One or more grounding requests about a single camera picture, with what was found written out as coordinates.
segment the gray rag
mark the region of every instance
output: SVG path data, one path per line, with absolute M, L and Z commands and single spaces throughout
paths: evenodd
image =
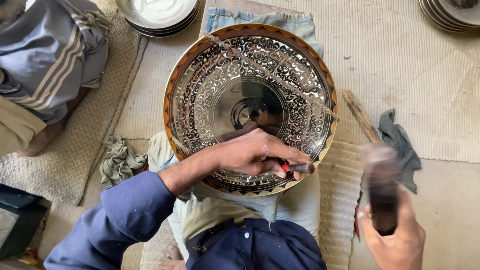
M 110 136 L 103 141 L 103 145 L 110 151 L 100 166 L 100 174 L 102 183 L 106 182 L 110 186 L 133 177 L 132 169 L 142 167 L 147 159 L 147 154 L 135 155 L 120 137 Z
M 256 15 L 252 13 L 238 11 L 234 16 L 230 11 L 221 8 L 208 9 L 208 21 L 206 25 L 207 32 L 212 32 L 225 26 L 242 24 L 246 22 L 263 23 L 274 25 L 295 33 L 303 38 L 320 57 L 324 55 L 323 46 L 315 39 L 315 25 L 313 24 L 312 14 L 288 15 L 280 12 L 272 12 L 266 15 Z M 232 201 L 238 205 L 245 206 L 263 214 L 268 222 L 275 222 L 278 202 L 283 192 L 261 197 L 240 197 L 215 191 L 202 183 L 194 185 L 191 192 L 195 197 L 202 201 L 206 197 L 220 198 Z M 190 199 L 190 193 L 186 192 L 179 196 L 182 201 Z
M 417 185 L 413 182 L 413 173 L 421 169 L 420 158 L 413 150 L 407 132 L 399 124 L 393 124 L 394 117 L 395 109 L 382 113 L 378 129 L 382 131 L 382 140 L 398 151 L 401 169 L 399 182 L 416 194 Z

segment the stack of plates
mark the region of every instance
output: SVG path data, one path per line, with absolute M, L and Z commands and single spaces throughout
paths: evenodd
M 480 0 L 419 0 L 425 15 L 438 27 L 466 32 L 480 26 Z
M 115 4 L 133 29 L 149 37 L 180 33 L 200 9 L 200 0 L 115 0 Z

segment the denim cloth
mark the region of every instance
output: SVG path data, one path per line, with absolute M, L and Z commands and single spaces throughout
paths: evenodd
M 292 32 L 307 42 L 320 55 L 320 58 L 324 57 L 324 47 L 315 38 L 315 25 L 311 13 L 288 15 L 275 11 L 256 15 L 237 11 L 237 15 L 234 16 L 226 9 L 209 8 L 206 31 L 210 33 L 225 26 L 245 23 L 273 25 Z

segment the beige mat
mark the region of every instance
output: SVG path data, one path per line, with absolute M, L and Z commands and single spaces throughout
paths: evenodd
M 361 176 L 359 146 L 333 141 L 317 170 L 320 175 L 319 242 L 329 270 L 347 270 L 352 247 L 353 215 L 359 198 Z M 176 245 L 168 221 L 145 243 L 141 270 L 156 270 Z
M 114 24 L 101 88 L 90 91 L 73 112 L 65 132 L 39 155 L 0 158 L 0 183 L 55 203 L 80 202 L 91 169 L 103 153 L 101 142 L 113 133 L 148 42 L 116 12 L 114 1 L 93 2 Z
M 338 96 L 352 90 L 375 125 L 382 112 L 396 108 L 396 122 L 421 158 L 480 162 L 480 151 L 471 151 L 480 149 L 480 29 L 463 34 L 438 30 L 417 0 L 256 2 L 312 12 Z M 150 138 L 163 130 L 167 78 L 199 31 L 197 17 L 194 26 L 175 37 L 151 39 L 123 112 L 128 118 L 116 133 Z M 339 113 L 336 139 L 367 143 L 341 98 Z

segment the person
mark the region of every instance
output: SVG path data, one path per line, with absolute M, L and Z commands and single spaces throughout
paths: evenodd
M 158 173 L 143 172 L 123 181 L 101 193 L 102 202 L 79 218 L 44 266 L 49 270 L 120 269 L 127 247 L 152 238 L 174 212 L 176 196 L 199 179 L 218 170 L 251 175 L 275 172 L 285 176 L 274 157 L 287 159 L 291 164 L 310 162 L 306 154 L 255 129 L 206 147 Z M 299 173 L 294 176 L 300 179 Z M 392 236 L 376 233 L 368 207 L 359 215 L 360 224 L 367 246 L 382 269 L 418 270 L 425 233 L 415 221 L 406 192 L 399 190 L 399 198 L 398 228 Z M 183 225 L 188 226 L 196 226 L 195 220 Z M 314 236 L 288 220 L 269 224 L 262 218 L 245 218 L 241 227 L 233 219 L 225 220 L 190 237 L 186 249 L 186 263 L 178 264 L 181 260 L 176 256 L 172 259 L 177 261 L 170 260 L 160 269 L 326 269 Z
M 33 156 L 99 88 L 110 22 L 89 0 L 0 0 L 0 157 Z

